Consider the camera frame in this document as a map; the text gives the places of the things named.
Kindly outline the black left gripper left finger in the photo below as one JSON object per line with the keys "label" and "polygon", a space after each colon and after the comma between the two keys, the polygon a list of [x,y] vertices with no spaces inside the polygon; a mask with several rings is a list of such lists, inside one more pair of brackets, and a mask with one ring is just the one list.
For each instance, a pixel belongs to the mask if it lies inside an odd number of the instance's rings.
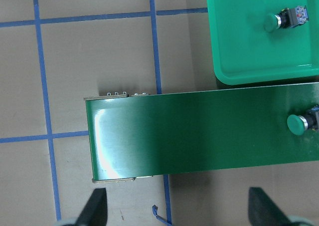
{"label": "black left gripper left finger", "polygon": [[105,226],[108,220],[107,192],[105,188],[94,189],[79,215],[77,226]]}

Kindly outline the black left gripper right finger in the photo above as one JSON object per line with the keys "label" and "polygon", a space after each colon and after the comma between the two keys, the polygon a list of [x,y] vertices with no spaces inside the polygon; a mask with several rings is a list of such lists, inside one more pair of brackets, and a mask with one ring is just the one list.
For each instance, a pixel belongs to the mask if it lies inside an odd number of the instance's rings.
{"label": "black left gripper right finger", "polygon": [[252,226],[290,226],[292,221],[261,187],[250,187],[248,220]]}

